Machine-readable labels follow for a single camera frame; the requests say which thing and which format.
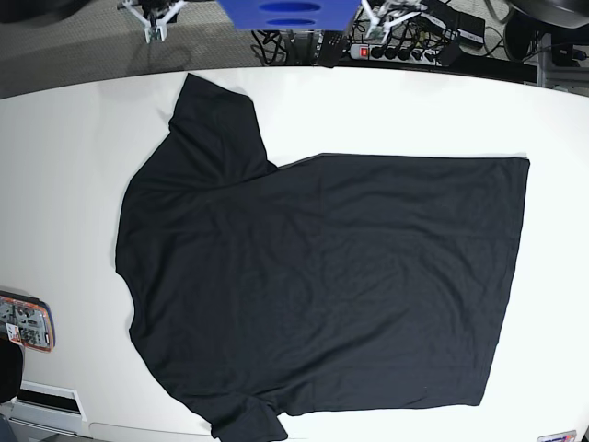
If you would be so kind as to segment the black power adapter box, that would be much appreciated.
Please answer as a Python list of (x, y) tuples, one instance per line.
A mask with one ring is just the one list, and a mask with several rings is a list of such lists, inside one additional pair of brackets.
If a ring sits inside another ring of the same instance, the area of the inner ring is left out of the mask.
[(485, 43), (486, 23), (483, 18), (455, 9), (431, 11), (428, 19), (435, 32), (449, 40), (459, 42), (472, 49), (481, 49)]

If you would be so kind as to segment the blue plastic box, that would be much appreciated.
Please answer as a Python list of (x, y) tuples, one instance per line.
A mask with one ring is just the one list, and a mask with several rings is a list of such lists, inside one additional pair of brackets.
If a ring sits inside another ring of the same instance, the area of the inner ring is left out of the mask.
[(240, 30), (345, 30), (355, 17), (356, 0), (219, 0)]

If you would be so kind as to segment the black chair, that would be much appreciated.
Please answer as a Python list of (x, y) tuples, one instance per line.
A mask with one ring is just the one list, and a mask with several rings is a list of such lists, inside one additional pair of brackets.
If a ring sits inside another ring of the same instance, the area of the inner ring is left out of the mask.
[(19, 393), (24, 357), (21, 347), (2, 339), (0, 342), (0, 402), (13, 400)]

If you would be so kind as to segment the white power strip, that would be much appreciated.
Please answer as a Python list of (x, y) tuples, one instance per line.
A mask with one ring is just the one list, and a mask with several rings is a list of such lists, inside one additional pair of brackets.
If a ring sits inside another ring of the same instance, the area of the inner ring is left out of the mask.
[(413, 48), (411, 46), (398, 47), (380, 44), (355, 43), (351, 46), (349, 55), (355, 61), (441, 66), (438, 61), (438, 50)]

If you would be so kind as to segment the black remote control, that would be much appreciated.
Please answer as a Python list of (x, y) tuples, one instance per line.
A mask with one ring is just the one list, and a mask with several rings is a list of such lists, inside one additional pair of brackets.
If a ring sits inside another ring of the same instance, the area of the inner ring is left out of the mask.
[(324, 31), (319, 39), (316, 65), (333, 68), (344, 53), (346, 36), (343, 31)]

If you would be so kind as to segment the sticker label card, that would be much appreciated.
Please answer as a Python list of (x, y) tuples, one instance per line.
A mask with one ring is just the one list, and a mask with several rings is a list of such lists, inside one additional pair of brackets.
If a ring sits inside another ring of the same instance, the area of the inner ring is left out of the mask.
[(577, 432), (575, 430), (551, 434), (547, 436), (540, 436), (537, 439), (537, 442), (574, 442), (577, 437)]

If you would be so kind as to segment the black T-shirt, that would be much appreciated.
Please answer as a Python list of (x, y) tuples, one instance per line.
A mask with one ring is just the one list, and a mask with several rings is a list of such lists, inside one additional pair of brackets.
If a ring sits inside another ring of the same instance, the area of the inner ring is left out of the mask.
[(130, 338), (223, 441), (281, 414), (477, 406), (508, 306), (524, 157), (321, 154), (277, 167), (252, 100), (187, 76), (131, 178)]

